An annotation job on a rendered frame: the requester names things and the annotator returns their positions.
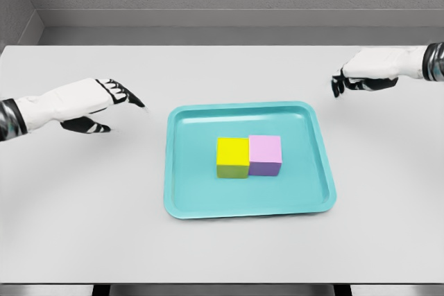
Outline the teal tray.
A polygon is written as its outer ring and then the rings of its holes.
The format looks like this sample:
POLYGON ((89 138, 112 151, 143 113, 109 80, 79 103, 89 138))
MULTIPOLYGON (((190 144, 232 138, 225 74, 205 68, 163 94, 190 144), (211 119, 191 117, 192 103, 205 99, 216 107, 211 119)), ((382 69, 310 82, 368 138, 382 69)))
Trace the teal tray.
POLYGON ((312 106, 190 105, 170 113, 164 208, 174 218, 314 214, 335 202, 312 106))

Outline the yellow cube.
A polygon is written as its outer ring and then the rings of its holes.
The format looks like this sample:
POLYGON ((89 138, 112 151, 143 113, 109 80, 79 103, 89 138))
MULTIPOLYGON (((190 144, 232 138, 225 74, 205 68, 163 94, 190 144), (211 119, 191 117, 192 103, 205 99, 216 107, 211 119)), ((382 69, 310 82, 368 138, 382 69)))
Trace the yellow cube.
POLYGON ((219 137, 216 146, 218 178, 245 179, 250 168, 249 139, 219 137))

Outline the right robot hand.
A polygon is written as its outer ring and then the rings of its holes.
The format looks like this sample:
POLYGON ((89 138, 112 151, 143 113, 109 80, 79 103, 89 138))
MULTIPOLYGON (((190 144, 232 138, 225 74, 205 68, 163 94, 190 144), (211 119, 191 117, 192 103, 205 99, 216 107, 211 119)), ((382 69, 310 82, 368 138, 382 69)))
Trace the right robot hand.
POLYGON ((348 60, 336 75, 331 88, 335 98, 346 89, 375 92, 396 86, 402 51, 395 48, 364 48, 348 60))

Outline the pink cube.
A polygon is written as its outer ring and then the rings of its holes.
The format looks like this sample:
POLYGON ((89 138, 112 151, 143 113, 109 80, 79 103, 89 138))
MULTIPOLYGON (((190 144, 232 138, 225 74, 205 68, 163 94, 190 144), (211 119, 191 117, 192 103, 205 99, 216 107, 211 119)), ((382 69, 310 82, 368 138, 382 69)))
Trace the pink cube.
POLYGON ((282 166, 281 137, 275 135, 249 136, 249 175, 271 176, 279 174, 282 166))

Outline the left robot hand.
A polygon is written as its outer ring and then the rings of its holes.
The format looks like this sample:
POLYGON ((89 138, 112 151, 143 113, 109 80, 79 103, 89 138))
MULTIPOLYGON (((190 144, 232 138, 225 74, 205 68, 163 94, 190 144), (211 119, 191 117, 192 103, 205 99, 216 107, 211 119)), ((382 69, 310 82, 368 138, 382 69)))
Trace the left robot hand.
POLYGON ((54 90, 55 120, 63 129, 81 134, 107 133, 111 129, 91 118, 112 105, 130 103, 144 108, 140 98, 113 79, 84 79, 54 90))

